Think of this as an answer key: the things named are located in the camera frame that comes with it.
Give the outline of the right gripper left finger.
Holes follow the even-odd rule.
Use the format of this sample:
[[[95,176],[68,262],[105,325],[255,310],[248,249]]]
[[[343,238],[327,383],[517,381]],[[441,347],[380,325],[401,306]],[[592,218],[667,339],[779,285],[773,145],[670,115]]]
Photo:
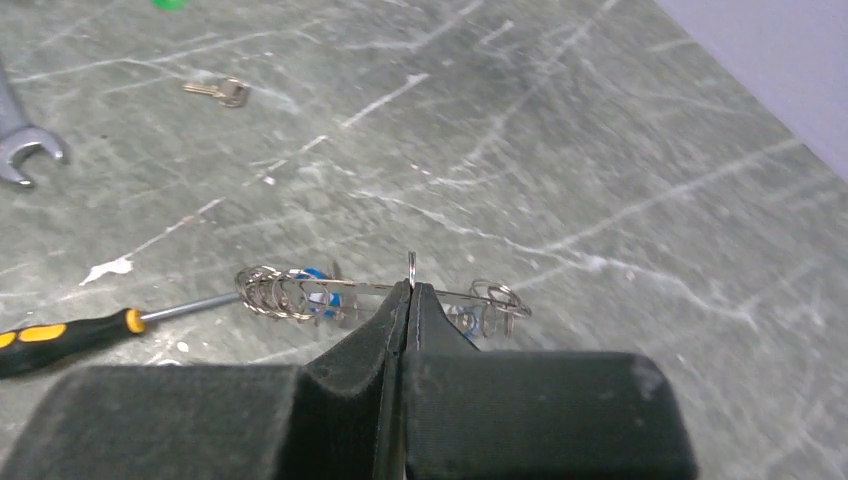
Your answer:
[[[92,366],[36,407],[5,479],[402,479],[412,290],[298,365]]]

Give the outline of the yellow black screwdriver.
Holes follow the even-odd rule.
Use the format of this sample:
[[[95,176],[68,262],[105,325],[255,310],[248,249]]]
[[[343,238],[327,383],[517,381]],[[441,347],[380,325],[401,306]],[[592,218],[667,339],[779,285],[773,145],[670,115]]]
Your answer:
[[[217,308],[240,299],[232,292],[147,313],[137,308],[124,308],[103,317],[8,330],[1,334],[1,377],[29,374],[70,356],[141,335],[154,322]]]

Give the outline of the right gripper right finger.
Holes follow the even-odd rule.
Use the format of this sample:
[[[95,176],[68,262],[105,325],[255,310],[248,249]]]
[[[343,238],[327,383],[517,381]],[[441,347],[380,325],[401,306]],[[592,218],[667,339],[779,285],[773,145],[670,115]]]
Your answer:
[[[403,355],[411,479],[694,479],[669,380],[615,351],[477,349],[429,284],[412,292]]]

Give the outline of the silver open-end wrench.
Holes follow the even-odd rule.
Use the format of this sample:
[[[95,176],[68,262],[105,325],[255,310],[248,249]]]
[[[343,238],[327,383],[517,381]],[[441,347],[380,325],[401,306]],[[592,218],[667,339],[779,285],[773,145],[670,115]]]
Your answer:
[[[65,142],[53,132],[32,123],[1,66],[1,179],[22,188],[35,181],[20,166],[37,149],[60,163],[69,162]]]

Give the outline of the small detached silver key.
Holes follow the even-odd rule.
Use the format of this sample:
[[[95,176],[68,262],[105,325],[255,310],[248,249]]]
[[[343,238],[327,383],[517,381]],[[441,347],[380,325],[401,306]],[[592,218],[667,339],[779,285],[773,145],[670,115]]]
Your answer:
[[[249,85],[236,78],[223,78],[214,85],[187,82],[183,84],[182,89],[215,98],[220,105],[228,108],[243,107],[251,92]]]

